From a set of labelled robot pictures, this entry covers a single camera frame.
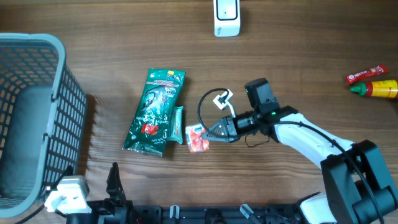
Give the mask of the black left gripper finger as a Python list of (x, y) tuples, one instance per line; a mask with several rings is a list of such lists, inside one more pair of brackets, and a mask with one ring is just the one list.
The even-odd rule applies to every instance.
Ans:
[(126, 196), (121, 183), (119, 166), (117, 162), (114, 162), (112, 164), (112, 168), (110, 168), (109, 170), (109, 175), (106, 183), (106, 192), (109, 194), (111, 200), (118, 202), (126, 201)]
[(67, 168), (61, 174), (61, 176), (55, 182), (55, 186), (57, 186), (64, 177), (73, 175), (73, 171), (74, 168), (72, 166), (67, 166)]

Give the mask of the small red white box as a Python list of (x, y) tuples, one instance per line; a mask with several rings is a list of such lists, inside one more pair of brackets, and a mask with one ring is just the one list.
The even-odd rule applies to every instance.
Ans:
[(209, 140), (203, 139), (205, 129), (201, 124), (194, 124), (185, 127), (185, 134), (190, 153), (206, 152), (210, 148)]

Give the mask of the light green wipes packet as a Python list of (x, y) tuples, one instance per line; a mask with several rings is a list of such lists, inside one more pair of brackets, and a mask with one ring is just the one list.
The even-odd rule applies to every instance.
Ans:
[(183, 143), (182, 113), (183, 113), (182, 106), (176, 106), (174, 108), (171, 120), (170, 136), (168, 137), (169, 141), (175, 141), (179, 144)]

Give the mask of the dark green 3M package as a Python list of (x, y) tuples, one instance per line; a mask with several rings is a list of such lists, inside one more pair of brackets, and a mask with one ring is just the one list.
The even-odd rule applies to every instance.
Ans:
[(141, 99), (122, 149), (162, 156), (171, 134), (172, 114), (186, 72), (148, 69)]

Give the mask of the red Nescafe sachet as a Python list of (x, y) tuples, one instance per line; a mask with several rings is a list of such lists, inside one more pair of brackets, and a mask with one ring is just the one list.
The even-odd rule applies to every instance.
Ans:
[(346, 81), (350, 85), (350, 84), (353, 84), (354, 82), (360, 81), (362, 79), (375, 77), (377, 75), (384, 74), (387, 72), (388, 72), (388, 69), (386, 68), (385, 65), (378, 65), (378, 66), (369, 68), (367, 70), (364, 70), (362, 72), (348, 75), (348, 76), (346, 76)]

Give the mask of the yellow red bottle green cap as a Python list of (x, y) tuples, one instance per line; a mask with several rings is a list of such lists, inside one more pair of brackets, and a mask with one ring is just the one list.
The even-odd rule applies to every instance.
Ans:
[(397, 98), (397, 80), (360, 83), (350, 87), (349, 90), (359, 96)]

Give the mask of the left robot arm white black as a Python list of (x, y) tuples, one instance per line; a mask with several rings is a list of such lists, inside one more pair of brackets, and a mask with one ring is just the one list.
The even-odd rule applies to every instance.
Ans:
[(67, 223), (140, 223), (142, 219), (133, 202), (126, 199), (117, 162), (113, 163), (106, 183), (108, 198), (87, 201), (90, 188), (86, 178), (64, 175), (52, 188), (44, 206), (48, 212), (66, 217)]

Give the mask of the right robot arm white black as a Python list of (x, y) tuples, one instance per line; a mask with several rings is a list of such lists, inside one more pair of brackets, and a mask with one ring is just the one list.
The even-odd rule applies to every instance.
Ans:
[(295, 108), (281, 107), (265, 78), (247, 83), (245, 90), (251, 110), (231, 113), (212, 127), (202, 121), (187, 126), (190, 149), (197, 152), (212, 141), (235, 142), (255, 133), (295, 149), (321, 170), (325, 186), (324, 193), (298, 204), (304, 223), (371, 223), (397, 210), (397, 187), (373, 142), (339, 138)]

